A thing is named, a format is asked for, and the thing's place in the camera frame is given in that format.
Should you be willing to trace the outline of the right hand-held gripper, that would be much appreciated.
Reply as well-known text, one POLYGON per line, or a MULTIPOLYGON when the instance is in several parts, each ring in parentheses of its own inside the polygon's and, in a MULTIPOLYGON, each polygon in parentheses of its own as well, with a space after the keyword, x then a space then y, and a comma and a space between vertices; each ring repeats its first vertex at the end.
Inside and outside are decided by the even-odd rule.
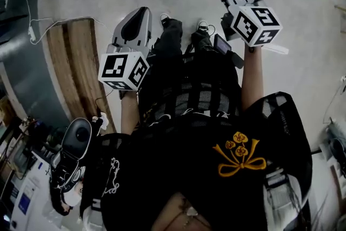
POLYGON ((273 8, 263 0, 221 0, 227 12, 221 26, 227 41, 242 39, 250 47, 271 43, 283 29, 273 8))

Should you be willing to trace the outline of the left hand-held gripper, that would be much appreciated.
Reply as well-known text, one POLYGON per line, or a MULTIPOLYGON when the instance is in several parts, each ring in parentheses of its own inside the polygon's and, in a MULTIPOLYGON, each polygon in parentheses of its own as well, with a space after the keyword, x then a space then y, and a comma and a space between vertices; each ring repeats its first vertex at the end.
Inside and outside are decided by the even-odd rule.
POLYGON ((140 7, 117 25, 113 43, 135 41, 135 45, 110 44, 101 56, 98 80, 113 90, 137 91, 149 70, 147 46, 151 38, 152 13, 140 7))

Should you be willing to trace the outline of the person's left forearm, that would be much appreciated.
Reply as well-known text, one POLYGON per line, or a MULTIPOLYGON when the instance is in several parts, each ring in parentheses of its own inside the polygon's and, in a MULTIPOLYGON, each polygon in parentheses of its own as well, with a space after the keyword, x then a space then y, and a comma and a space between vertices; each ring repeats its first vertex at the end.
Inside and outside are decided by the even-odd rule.
POLYGON ((131 135, 139 125, 140 115, 136 91, 119 91, 121 100, 121 133, 131 135))

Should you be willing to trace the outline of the person's right forearm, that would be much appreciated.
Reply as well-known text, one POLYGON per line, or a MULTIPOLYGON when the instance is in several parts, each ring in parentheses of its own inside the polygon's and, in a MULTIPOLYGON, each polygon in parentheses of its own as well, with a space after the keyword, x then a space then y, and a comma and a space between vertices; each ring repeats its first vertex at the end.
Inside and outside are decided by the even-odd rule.
POLYGON ((246 45, 241 86, 242 111, 246 111, 263 96, 262 48, 246 45))

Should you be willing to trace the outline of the person's black trousers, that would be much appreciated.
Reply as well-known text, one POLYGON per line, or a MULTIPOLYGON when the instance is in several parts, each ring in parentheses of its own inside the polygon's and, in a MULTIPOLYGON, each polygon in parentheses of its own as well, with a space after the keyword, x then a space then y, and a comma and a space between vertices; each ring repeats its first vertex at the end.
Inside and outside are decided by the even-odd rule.
MULTIPOLYGON (((173 58, 182 55, 181 41, 183 29, 182 22, 171 19, 164 27, 160 38, 152 49, 154 58, 173 58)), ((209 32, 196 31, 191 34, 190 46, 198 51, 213 50, 209 32)))

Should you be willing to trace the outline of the small dark screen device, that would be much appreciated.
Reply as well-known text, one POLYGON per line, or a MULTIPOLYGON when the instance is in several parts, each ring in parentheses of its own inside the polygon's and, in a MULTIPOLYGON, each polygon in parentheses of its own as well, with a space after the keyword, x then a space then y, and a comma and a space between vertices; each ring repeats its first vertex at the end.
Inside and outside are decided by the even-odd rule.
POLYGON ((226 55, 228 51, 232 52, 231 46, 219 34, 214 36, 214 48, 226 55))

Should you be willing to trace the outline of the wooden floor panel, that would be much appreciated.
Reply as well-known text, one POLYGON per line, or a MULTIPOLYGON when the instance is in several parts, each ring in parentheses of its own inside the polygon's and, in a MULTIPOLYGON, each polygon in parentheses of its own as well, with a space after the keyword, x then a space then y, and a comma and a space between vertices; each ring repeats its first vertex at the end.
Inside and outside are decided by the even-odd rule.
POLYGON ((59 23, 48 30, 46 37, 69 118, 90 120, 101 111, 109 120, 105 133, 115 133, 104 86, 98 81, 95 20, 85 18, 59 23))

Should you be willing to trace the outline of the person's black embroidered shirt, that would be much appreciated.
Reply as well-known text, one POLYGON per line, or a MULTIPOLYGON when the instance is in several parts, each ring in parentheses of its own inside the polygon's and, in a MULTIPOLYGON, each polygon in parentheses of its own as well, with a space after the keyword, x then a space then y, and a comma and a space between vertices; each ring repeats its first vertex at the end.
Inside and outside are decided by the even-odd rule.
POLYGON ((176 193, 213 231, 283 231, 311 187, 309 143, 283 92, 237 117, 192 109, 165 117, 98 157, 80 207, 89 231, 149 231, 176 193))

